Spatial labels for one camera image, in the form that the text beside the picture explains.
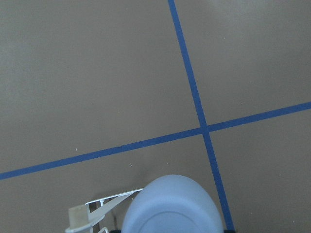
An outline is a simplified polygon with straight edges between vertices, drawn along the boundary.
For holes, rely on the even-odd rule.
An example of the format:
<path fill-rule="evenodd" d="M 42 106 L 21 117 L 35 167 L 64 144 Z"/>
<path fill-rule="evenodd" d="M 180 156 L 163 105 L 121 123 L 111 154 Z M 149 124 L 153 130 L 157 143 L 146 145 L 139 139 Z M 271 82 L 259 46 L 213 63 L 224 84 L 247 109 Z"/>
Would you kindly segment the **light blue plastic cup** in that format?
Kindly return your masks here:
<path fill-rule="evenodd" d="M 220 213 L 207 191 L 182 175 L 166 175 L 143 188 L 130 204 L 123 233 L 222 233 Z"/>

